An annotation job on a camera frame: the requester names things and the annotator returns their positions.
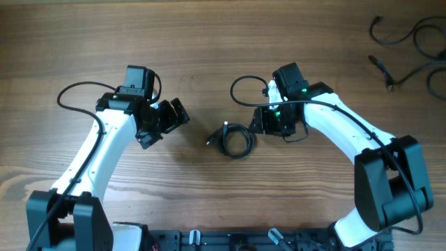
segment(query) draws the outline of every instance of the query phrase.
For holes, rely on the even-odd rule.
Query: black plastic base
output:
[[[281,231],[285,243],[294,251],[348,250],[328,237],[327,229]],[[190,245],[190,233],[179,231],[150,231],[160,246],[158,251],[284,251],[268,237],[267,231],[210,231],[202,232],[200,245]],[[356,248],[358,251],[392,251],[391,234],[385,234]]]

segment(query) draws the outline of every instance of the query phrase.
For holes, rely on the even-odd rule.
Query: coiled black cable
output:
[[[246,141],[246,149],[240,154],[232,154],[228,151],[226,147],[226,137],[228,134],[238,132],[240,133]],[[234,159],[244,158],[248,154],[252,152],[256,144],[256,136],[252,133],[248,128],[239,123],[228,123],[224,122],[223,126],[216,130],[213,134],[211,134],[208,138],[208,142],[206,144],[213,144],[214,141],[217,140],[217,147],[220,153],[225,156],[229,156]]]
[[[414,212],[415,212],[415,217],[417,218],[418,229],[416,231],[413,231],[413,230],[410,230],[410,229],[405,229],[403,227],[396,227],[396,226],[391,226],[391,227],[388,227],[387,229],[389,229],[389,230],[399,230],[399,231],[403,231],[403,232],[405,232],[407,234],[412,234],[412,235],[421,234],[423,232],[423,227],[424,227],[424,225],[423,225],[423,218],[421,216],[421,210],[420,210],[420,207],[418,206],[417,199],[415,198],[415,195],[413,193],[413,188],[412,188],[411,184],[409,183],[409,180],[408,180],[406,174],[403,172],[403,169],[399,165],[398,160],[393,156],[392,153],[389,152],[387,147],[385,147],[384,143],[382,143],[382,141],[379,140],[379,138],[376,136],[376,134],[374,132],[370,131],[363,123],[361,123],[359,120],[357,120],[354,116],[352,116],[348,112],[346,112],[343,109],[339,108],[337,105],[332,105],[332,104],[327,103],[327,102],[321,102],[321,101],[317,101],[317,100],[292,100],[292,101],[284,101],[284,102],[274,102],[274,103],[269,103],[269,104],[250,104],[250,103],[246,103],[246,102],[241,102],[234,96],[233,89],[234,89],[234,86],[240,80],[245,79],[245,78],[252,78],[252,76],[249,76],[249,77],[247,77],[247,76],[239,77],[231,85],[231,89],[229,91],[229,93],[231,94],[232,100],[234,100],[234,102],[238,103],[239,105],[243,105],[243,106],[246,106],[246,107],[269,107],[269,106],[274,106],[274,105],[287,105],[287,104],[316,104],[316,105],[323,105],[323,106],[329,107],[329,108],[331,108],[333,110],[336,110],[336,111],[342,113],[343,115],[345,115],[346,117],[351,119],[351,121],[356,123],[359,127],[361,127],[361,129],[363,129],[370,136],[370,138],[372,138],[380,146],[380,149],[383,151],[384,155],[387,157],[388,160],[390,160],[390,164],[392,166],[394,166],[398,170],[399,175],[401,176],[401,178],[403,180],[404,186],[406,187],[406,189],[408,191],[410,200],[412,201],[413,209],[414,209]],[[261,80],[263,83],[266,83],[266,81],[264,79],[260,78],[260,77],[255,76],[255,78]]]
[[[379,40],[377,39],[377,37],[375,37],[374,33],[373,33],[373,29],[375,27],[375,25],[377,25],[379,22],[382,21],[382,17],[381,16],[377,16],[374,18],[373,22],[370,25],[369,28],[369,34],[371,36],[371,38],[377,42],[378,44],[381,45],[396,45],[399,44],[401,42],[403,42],[404,40],[406,40],[407,38],[409,38],[411,35],[413,35],[413,44],[415,46],[415,49],[423,56],[425,56],[428,59],[432,59],[433,61],[429,62],[429,63],[425,63],[424,65],[412,70],[411,72],[409,72],[409,74],[407,74],[405,77],[403,77],[402,79],[396,81],[392,78],[392,76],[390,75],[389,71],[385,68],[385,66],[383,65],[383,63],[381,63],[376,57],[369,55],[369,59],[370,61],[377,66],[381,72],[383,72],[384,74],[384,78],[385,78],[385,84],[386,87],[388,89],[390,89],[391,91],[394,90],[394,87],[396,85],[400,85],[403,84],[407,79],[409,79],[410,77],[412,77],[413,75],[422,72],[423,70],[426,70],[427,68],[430,68],[431,66],[446,66],[446,47],[438,54],[438,55],[432,55],[429,54],[427,52],[425,52],[420,45],[418,44],[418,39],[417,39],[417,35],[418,33],[422,30],[422,29],[434,29],[436,31],[438,31],[440,34],[442,34],[445,38],[446,38],[446,30],[440,28],[439,26],[436,25],[432,25],[432,24],[425,24],[425,25],[421,25],[422,23],[429,21],[429,20],[438,20],[438,19],[446,19],[446,16],[431,16],[431,17],[426,17],[421,19],[420,21],[418,21],[415,26],[412,28],[412,30],[405,35],[403,38],[400,38],[398,40],[395,41],[385,41],[385,40]],[[427,77],[426,80],[426,87],[427,89],[432,93],[432,95],[434,95],[435,97],[441,99],[441,100],[446,100],[446,96],[445,95],[441,95],[438,94],[431,85],[431,79],[432,77],[440,72],[445,72],[446,68],[438,68],[434,71],[432,71],[429,76]]]

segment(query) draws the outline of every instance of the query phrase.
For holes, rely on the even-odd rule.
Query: black wire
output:
[[[292,101],[284,101],[284,102],[274,102],[274,103],[264,103],[264,104],[250,104],[250,103],[246,103],[246,102],[241,102],[239,101],[233,94],[233,88],[234,86],[237,84],[238,81],[240,81],[241,79],[244,79],[245,77],[239,77],[238,79],[236,79],[234,81],[234,83],[231,85],[231,90],[230,90],[230,94],[231,94],[231,98],[234,100],[234,102],[238,103],[239,105],[243,105],[246,107],[269,107],[269,106],[274,106],[274,105],[287,105],[287,104],[316,104],[316,105],[323,105],[326,107],[329,107],[331,109],[334,109],[340,113],[342,113],[343,115],[347,116],[349,119],[351,119],[351,121],[355,122],[359,127],[361,127],[361,129],[363,129],[369,136],[370,138],[372,138],[379,146],[380,149],[383,151],[384,155],[390,160],[391,164],[396,167],[396,169],[399,172],[399,175],[401,176],[404,185],[408,191],[410,200],[412,201],[412,205],[413,205],[413,209],[415,211],[415,215],[417,217],[417,221],[418,221],[418,230],[417,231],[413,231],[413,230],[409,230],[409,229],[404,229],[402,227],[388,227],[388,229],[394,229],[394,230],[399,230],[399,231],[403,231],[406,232],[408,234],[413,234],[413,235],[417,235],[417,234],[421,234],[421,232],[423,232],[423,219],[421,216],[421,210],[418,206],[417,200],[413,194],[413,189],[409,183],[409,180],[407,178],[407,176],[404,174],[401,166],[399,165],[397,159],[393,156],[393,154],[391,154],[389,152],[389,150],[387,149],[387,147],[385,147],[384,143],[382,143],[381,140],[379,140],[379,138],[376,136],[376,134],[372,131],[370,131],[364,124],[362,124],[359,120],[357,120],[354,116],[352,116],[351,114],[349,114],[348,112],[344,111],[343,109],[339,108],[337,105],[332,105],[330,103],[327,102],[321,102],[321,101],[317,101],[317,100],[292,100]]]
[[[398,43],[403,42],[404,40],[406,40],[407,38],[409,38],[411,35],[413,35],[413,44],[415,46],[415,49],[423,56],[425,56],[428,59],[432,59],[433,61],[429,62],[429,63],[425,63],[424,65],[412,70],[411,72],[409,72],[409,74],[407,74],[405,77],[403,77],[402,79],[400,79],[399,81],[395,81],[393,80],[392,76],[390,75],[389,71],[384,67],[383,63],[381,63],[378,59],[376,59],[374,56],[369,55],[369,59],[370,61],[375,64],[375,66],[377,66],[384,74],[384,78],[385,78],[385,83],[386,86],[390,89],[390,90],[394,90],[394,86],[395,85],[399,85],[399,84],[403,84],[407,79],[409,79],[410,77],[412,77],[413,75],[422,72],[423,70],[426,70],[427,68],[431,67],[431,66],[444,66],[446,65],[446,47],[444,48],[444,50],[442,52],[440,52],[438,55],[431,55],[427,52],[425,52],[420,45],[418,44],[418,40],[417,40],[417,34],[418,32],[420,32],[422,29],[434,29],[436,31],[438,31],[439,33],[441,33],[445,38],[446,38],[446,30],[440,28],[439,26],[436,25],[432,25],[432,24],[425,24],[425,25],[420,25],[421,23],[428,21],[428,20],[434,20],[434,19],[446,19],[446,16],[431,16],[431,17],[426,17],[423,18],[422,20],[418,21],[415,26],[412,28],[412,30],[405,35],[403,38],[400,38],[398,40],[395,41],[385,41],[385,40],[379,40],[375,37],[375,35],[373,34],[373,29],[375,27],[376,24],[378,24],[383,18],[381,16],[375,17],[373,22],[370,25],[369,28],[369,34],[371,36],[371,38],[377,42],[378,44],[381,45],[396,45]],[[442,72],[444,70],[441,69],[437,69],[434,70],[433,72],[431,72],[429,74],[429,76],[427,77],[426,80],[426,87],[427,89],[437,98],[440,98],[441,100],[446,100],[446,96],[444,95],[440,95],[438,94],[435,90],[432,89],[431,87],[431,77],[439,72]]]
[[[242,79],[247,79],[247,78],[260,80],[260,81],[262,81],[265,84],[266,88],[268,88],[268,83],[263,78],[258,77],[258,76],[254,76],[254,75],[245,75],[245,76],[239,77],[238,79],[234,80],[234,84],[239,82]],[[232,86],[231,86],[231,97],[233,97],[233,95],[232,95],[232,88],[233,88],[234,84],[232,84]]]
[[[158,76],[158,74],[156,74],[156,73],[155,73],[155,77],[158,80],[158,83],[160,84],[160,90],[158,91],[158,94],[156,95],[156,97],[154,99],[152,99],[152,101],[149,103],[149,105],[155,104],[156,102],[158,102],[158,100],[161,97],[161,88],[162,88],[161,79],[160,79],[160,76]]]
[[[240,154],[232,154],[228,151],[228,148],[226,146],[227,136],[230,133],[238,132],[240,133],[246,142],[246,148],[245,150]],[[216,130],[211,136],[212,140],[208,141],[210,143],[213,143],[213,141],[217,140],[217,147],[220,153],[222,153],[225,156],[229,156],[234,159],[241,159],[246,157],[248,154],[252,152],[252,149],[254,149],[254,146],[256,144],[256,136],[254,133],[252,133],[248,128],[246,128],[244,125],[239,123],[228,123],[227,125],[223,125],[220,129]]]
[[[308,136],[309,136],[309,133],[308,133],[308,125],[307,125],[307,123],[305,123],[305,122],[304,122],[304,130],[305,130],[305,136],[304,136],[304,137],[301,137],[300,139],[286,140],[286,139],[285,139],[285,135],[282,135],[282,139],[284,139],[284,141],[285,141],[286,143],[296,143],[296,142],[302,141],[302,140],[308,138]]]
[[[62,195],[59,197],[59,199],[53,204],[53,206],[51,207],[51,209],[48,211],[47,215],[45,216],[45,219],[42,221],[42,223],[40,223],[39,228],[37,228],[36,233],[34,234],[33,238],[29,241],[28,244],[28,248],[26,249],[26,251],[31,251],[34,247],[34,245],[36,244],[36,241],[39,237],[39,235],[42,233],[43,228],[45,227],[45,225],[48,223],[49,220],[51,220],[54,217],[54,214],[57,212],[57,210],[60,208],[60,206],[63,203],[63,200],[65,199],[65,197],[67,196],[67,194],[71,191],[71,189],[73,188],[73,186],[77,183],[77,180],[79,179],[79,177],[82,175],[82,173],[85,170],[85,167],[87,166],[87,164],[90,162],[91,158],[93,157],[93,154],[95,153],[96,149],[99,146],[99,143],[102,139],[102,135],[104,133],[104,126],[102,124],[102,121],[92,112],[86,111],[84,109],[80,109],[80,108],[76,108],[76,107],[71,107],[71,106],[67,106],[61,103],[61,97],[62,95],[69,89],[71,89],[72,87],[75,86],[79,86],[79,85],[83,85],[83,84],[94,84],[94,85],[98,85],[98,86],[103,86],[103,87],[107,87],[110,88],[112,90],[116,90],[114,87],[109,86],[107,84],[103,84],[103,83],[98,83],[98,82],[79,82],[79,83],[75,83],[75,84],[71,84],[69,86],[67,86],[66,88],[64,88],[57,96],[57,104],[64,108],[64,109],[69,109],[70,111],[75,111],[75,112],[81,112],[84,114],[88,114],[89,116],[92,116],[96,122],[98,123],[98,137],[96,138],[95,144],[93,145],[93,147],[90,150],[90,153],[87,155],[87,157],[85,158],[84,162],[82,163],[81,167],[79,168],[79,170],[76,172],[76,174],[73,176],[73,178],[71,179],[70,183],[68,184],[67,188],[63,191]]]

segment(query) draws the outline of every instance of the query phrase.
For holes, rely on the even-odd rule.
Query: table surface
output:
[[[418,19],[444,13],[444,1],[182,1],[0,7],[0,250],[29,241],[25,203],[66,170],[92,119],[56,104],[74,82],[118,86],[128,64],[146,66],[163,83],[162,99],[180,98],[190,122],[147,150],[136,140],[109,182],[109,221],[150,229],[295,229],[326,227],[353,207],[353,166],[316,130],[287,144],[259,135],[242,160],[206,146],[224,121],[249,125],[253,110],[235,104],[229,87],[241,75],[270,79],[297,62],[310,83],[331,86],[351,109],[397,137],[422,145],[435,205],[424,233],[395,233],[397,250],[444,250],[446,244],[446,102],[422,73],[389,92],[372,54],[394,77],[426,62],[411,41],[388,47],[368,34],[398,38]],[[427,50],[443,41],[426,33]],[[436,81],[445,82],[444,75]],[[247,80],[236,95],[265,102]],[[107,91],[81,86],[63,97],[93,111]],[[235,140],[231,145],[241,147]],[[414,220],[404,225],[415,228]]]

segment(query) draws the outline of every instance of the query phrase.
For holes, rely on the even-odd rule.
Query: wooden table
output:
[[[286,144],[259,135],[242,160],[206,146],[224,121],[246,126],[253,109],[229,96],[241,75],[266,79],[297,62],[310,83],[323,81],[366,120],[422,145],[435,206],[421,236],[395,233],[398,250],[444,250],[446,244],[446,102],[425,87],[427,73],[390,93],[367,55],[394,77],[426,62],[410,41],[380,46],[369,35],[404,35],[418,19],[441,14],[444,1],[197,1],[0,7],[0,250],[29,241],[25,203],[48,190],[84,141],[92,119],[56,104],[74,82],[118,86],[128,64],[147,66],[163,83],[162,99],[179,97],[191,121],[142,150],[133,142],[105,195],[112,221],[150,229],[295,229],[326,227],[354,207],[353,167],[324,135]],[[424,44],[435,51],[426,35]],[[444,83],[444,75],[436,77]],[[236,95],[265,102],[247,80]],[[107,91],[71,90],[63,102],[94,110]],[[234,147],[240,141],[234,141]],[[415,221],[405,222],[416,227]]]

